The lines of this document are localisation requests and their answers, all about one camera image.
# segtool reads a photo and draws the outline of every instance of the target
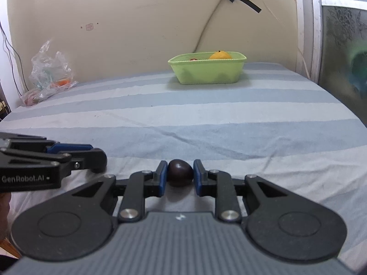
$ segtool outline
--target electrical cable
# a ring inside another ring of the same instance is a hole
[[[25,77],[24,77],[24,72],[23,72],[23,64],[22,64],[22,60],[21,60],[21,57],[19,56],[19,54],[18,54],[18,52],[15,50],[15,48],[11,45],[11,43],[9,42],[9,40],[8,40],[8,37],[6,36],[6,33],[5,33],[5,31],[4,31],[4,29],[3,29],[3,26],[1,25],[1,21],[0,21],[0,30],[1,30],[1,32],[3,33],[3,36],[5,36],[5,46],[7,45],[7,43],[8,43],[8,45],[12,48],[12,50],[14,51],[14,53],[18,56],[18,58],[19,58],[19,64],[20,64],[20,66],[21,66],[21,71],[22,71],[22,77],[23,77],[23,81],[24,81],[24,85],[25,85],[25,87],[26,87],[26,89],[29,91],[29,89],[28,89],[28,87],[27,87],[27,84],[26,84],[26,82],[25,82]],[[11,53],[10,53],[10,50],[9,50],[9,48],[7,47],[7,49],[8,49],[8,51],[9,51],[9,57],[11,58]]]
[[[22,96],[22,94],[20,93],[20,91],[19,91],[19,89],[18,89],[17,83],[16,83],[16,81],[15,81],[15,76],[14,76],[14,66],[13,66],[13,61],[12,61],[12,59],[11,59],[11,52],[10,52],[10,49],[9,49],[9,47],[8,47],[7,43],[6,43],[5,38],[4,38],[4,37],[6,37],[6,34],[4,33],[4,30],[3,30],[3,28],[2,28],[2,27],[0,28],[0,30],[1,30],[1,34],[2,34],[2,36],[3,36],[3,41],[5,42],[5,47],[6,47],[6,49],[8,50],[8,53],[9,53],[9,61],[10,61],[10,66],[11,66],[11,74],[13,75],[13,80],[14,80],[15,87],[16,87],[16,89],[17,89],[17,91],[18,91],[18,94],[19,94],[20,96]]]
[[[217,11],[217,9],[218,9],[218,7],[219,7],[219,4],[220,4],[222,1],[223,1],[223,0],[219,0],[219,2],[217,3],[217,5],[215,6],[214,10],[212,11],[211,15],[209,16],[208,20],[206,21],[206,23],[205,23],[205,25],[204,25],[204,28],[203,28],[203,30],[201,31],[201,34],[200,34],[200,36],[199,36],[199,39],[198,39],[198,41],[197,41],[197,43],[196,43],[196,46],[195,46],[195,48],[194,48],[193,53],[196,53],[197,49],[199,48],[199,45],[200,45],[200,43],[201,43],[201,39],[202,39],[202,37],[203,37],[203,35],[204,35],[204,33],[205,33],[205,31],[206,31],[207,27],[208,27],[208,24],[209,24],[209,22],[210,22],[211,18],[213,17],[214,13]]]
[[[5,101],[2,101],[1,102],[1,104],[3,105],[3,108],[5,109],[5,112],[6,112],[6,114],[8,115],[8,114],[10,114],[9,112],[8,112],[8,109],[7,109],[7,105],[6,105],[6,103],[5,103]]]

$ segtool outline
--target cream wall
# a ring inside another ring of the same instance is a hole
[[[189,53],[219,0],[8,0],[11,35],[26,75],[31,58],[53,38],[80,82],[170,69],[167,60]],[[199,51],[236,50],[249,61],[271,61],[295,70],[295,0],[221,3]],[[92,23],[94,29],[86,30]]]
[[[7,0],[0,0],[0,22],[9,42],[12,43],[8,23]],[[5,50],[6,49],[4,50],[0,49],[0,85],[1,85],[1,91],[4,93],[3,95],[2,92],[0,92],[0,97],[2,99],[5,97],[6,102],[8,103],[10,109],[14,110],[21,103],[17,89],[14,84],[14,79],[12,77],[11,66],[7,50],[6,52]],[[14,65],[14,78],[17,82],[19,90],[23,92],[14,58],[12,58],[12,60]]]

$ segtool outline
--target black wire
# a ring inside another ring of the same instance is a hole
[[[17,83],[16,83],[16,81],[15,81],[13,61],[11,60],[11,53],[10,53],[10,49],[8,48],[8,46],[7,46],[7,44],[6,44],[6,41],[5,41],[5,47],[6,47],[6,49],[7,49],[7,50],[8,50],[8,52],[9,52],[9,60],[10,60],[10,65],[11,65],[11,74],[13,75],[13,80],[14,80],[15,87],[17,88],[18,94],[19,94],[20,96],[22,96],[22,95],[21,95],[21,93],[20,93],[20,91],[19,91],[19,89],[18,89]]]
[[[7,46],[7,43],[9,44],[9,46],[12,48],[12,50],[14,51],[14,53],[18,56],[19,58],[19,63],[21,65],[21,70],[22,70],[22,76],[23,76],[23,81],[24,81],[24,85],[25,87],[27,88],[27,90],[29,91],[28,87],[27,87],[27,84],[25,82],[25,77],[24,77],[24,72],[23,72],[23,65],[22,65],[22,60],[21,60],[21,57],[19,56],[18,52],[15,50],[15,48],[10,44],[9,40],[8,40],[8,37],[6,36],[5,34],[5,31],[3,29],[3,26],[1,25],[1,21],[0,21],[0,29],[1,29],[1,32],[3,33],[3,35],[5,36],[5,46]],[[9,51],[9,57],[11,58],[11,53],[10,53],[10,50],[9,48],[7,47],[8,51]]]
[[[8,105],[5,103],[5,101],[2,101],[2,102],[3,102],[4,108],[5,108],[6,114],[7,115],[10,114],[10,112],[8,112],[8,109],[7,109]]]
[[[218,7],[219,7],[219,4],[220,4],[221,2],[222,2],[222,0],[219,0],[218,4],[215,6],[214,10],[211,12],[211,14],[210,14],[210,16],[209,16],[208,20],[206,21],[206,23],[205,23],[205,25],[204,25],[204,27],[203,27],[203,29],[202,29],[201,33],[200,33],[199,39],[197,40],[196,46],[195,46],[194,50],[192,51],[192,53],[196,53],[197,49],[199,48],[199,45],[200,45],[200,43],[201,43],[201,39],[202,39],[202,37],[203,37],[203,35],[204,35],[204,33],[205,33],[205,31],[206,31],[207,27],[208,27],[208,24],[209,24],[209,22],[210,22],[211,18],[213,17],[214,13],[216,13],[216,11],[217,11],[217,9],[218,9]]]

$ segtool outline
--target human hand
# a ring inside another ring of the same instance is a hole
[[[0,193],[0,240],[5,239],[8,227],[11,193]]]

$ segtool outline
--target green object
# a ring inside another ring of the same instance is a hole
[[[235,83],[242,73],[246,57],[228,52],[232,59],[208,60],[214,52],[179,55],[168,61],[179,82],[185,85],[199,83]]]
[[[367,95],[367,42],[357,41],[347,49],[349,65],[348,80],[359,91],[361,97]]]

